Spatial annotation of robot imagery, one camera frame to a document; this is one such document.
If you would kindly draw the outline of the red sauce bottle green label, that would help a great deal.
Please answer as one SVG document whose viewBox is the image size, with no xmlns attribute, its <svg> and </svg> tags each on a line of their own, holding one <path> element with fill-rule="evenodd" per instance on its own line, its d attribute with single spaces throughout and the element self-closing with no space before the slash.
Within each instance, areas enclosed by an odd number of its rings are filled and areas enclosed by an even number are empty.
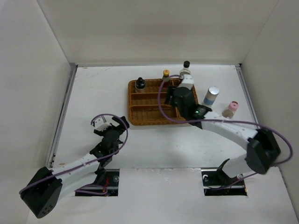
<svg viewBox="0 0 299 224">
<path fill-rule="evenodd" d="M 167 91 L 168 86 L 171 84 L 171 81 L 170 81 L 170 71 L 169 70 L 164 70 L 163 71 L 163 76 L 162 76 L 161 82 L 163 82 L 163 86 L 161 88 L 161 92 Z"/>
</svg>

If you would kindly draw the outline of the tall soy sauce bottle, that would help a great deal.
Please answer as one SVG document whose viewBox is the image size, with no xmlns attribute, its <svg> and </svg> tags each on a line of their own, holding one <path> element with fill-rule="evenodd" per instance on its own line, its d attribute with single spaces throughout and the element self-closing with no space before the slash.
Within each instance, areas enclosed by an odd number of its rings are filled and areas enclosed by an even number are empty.
<svg viewBox="0 0 299 224">
<path fill-rule="evenodd" d="M 189 61 L 184 61 L 183 63 L 183 68 L 182 70 L 179 72 L 179 78 L 180 79 L 184 79 L 184 76 L 185 75 L 190 75 L 191 72 L 189 70 L 189 67 L 190 67 L 190 62 Z"/>
</svg>

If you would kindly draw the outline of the small black-capped glass jar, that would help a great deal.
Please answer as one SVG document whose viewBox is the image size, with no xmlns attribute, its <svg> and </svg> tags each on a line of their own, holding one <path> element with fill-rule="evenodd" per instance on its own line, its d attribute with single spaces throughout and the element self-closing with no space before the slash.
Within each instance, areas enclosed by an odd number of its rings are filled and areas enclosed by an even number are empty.
<svg viewBox="0 0 299 224">
<path fill-rule="evenodd" d="M 145 91 L 146 82 L 142 77 L 139 77 L 135 82 L 135 92 L 141 93 Z"/>
</svg>

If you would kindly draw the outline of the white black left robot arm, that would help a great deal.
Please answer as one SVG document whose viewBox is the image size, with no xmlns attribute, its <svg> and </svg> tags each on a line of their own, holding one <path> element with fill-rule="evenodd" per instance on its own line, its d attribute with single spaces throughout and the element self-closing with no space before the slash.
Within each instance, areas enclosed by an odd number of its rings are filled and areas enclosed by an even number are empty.
<svg viewBox="0 0 299 224">
<path fill-rule="evenodd" d="M 92 119 L 93 132 L 102 138 L 82 158 L 58 168 L 40 168 L 19 194 L 36 218 L 48 215 L 57 202 L 66 195 L 80 191 L 88 185 L 100 186 L 105 180 L 105 166 L 118 154 L 126 141 L 120 136 L 128 133 L 129 123 L 124 116 L 111 115 L 117 125 L 107 122 L 107 114 Z"/>
</svg>

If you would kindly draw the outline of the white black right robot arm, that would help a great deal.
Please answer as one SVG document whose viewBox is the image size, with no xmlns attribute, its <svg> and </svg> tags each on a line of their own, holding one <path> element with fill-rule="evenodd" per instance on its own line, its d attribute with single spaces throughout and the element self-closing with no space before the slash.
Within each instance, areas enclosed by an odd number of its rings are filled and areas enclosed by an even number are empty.
<svg viewBox="0 0 299 224">
<path fill-rule="evenodd" d="M 249 128 L 220 119 L 218 113 L 197 104 L 193 92 L 186 87 L 169 86 L 165 104 L 176 107 L 185 121 L 204 131 L 216 133 L 245 150 L 245 154 L 226 159 L 214 172 L 213 178 L 221 186 L 230 185 L 238 175 L 253 171 L 266 174 L 281 153 L 272 131 Z"/>
</svg>

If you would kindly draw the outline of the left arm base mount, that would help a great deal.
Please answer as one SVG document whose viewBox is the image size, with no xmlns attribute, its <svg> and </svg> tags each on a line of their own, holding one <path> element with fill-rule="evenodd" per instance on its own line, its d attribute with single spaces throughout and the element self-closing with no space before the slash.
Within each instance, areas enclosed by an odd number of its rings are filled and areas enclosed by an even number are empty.
<svg viewBox="0 0 299 224">
<path fill-rule="evenodd" d="M 97 175 L 92 184 L 76 190 L 75 196 L 118 196 L 119 181 L 119 169 L 106 169 Z"/>
</svg>

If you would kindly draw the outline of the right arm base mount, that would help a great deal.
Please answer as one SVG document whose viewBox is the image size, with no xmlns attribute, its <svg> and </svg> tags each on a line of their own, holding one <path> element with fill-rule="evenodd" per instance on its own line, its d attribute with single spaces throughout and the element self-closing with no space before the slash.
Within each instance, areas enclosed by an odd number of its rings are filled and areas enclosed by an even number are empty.
<svg viewBox="0 0 299 224">
<path fill-rule="evenodd" d="M 243 175 L 230 178 L 217 169 L 202 169 L 203 191 L 205 196 L 247 196 Z"/>
</svg>

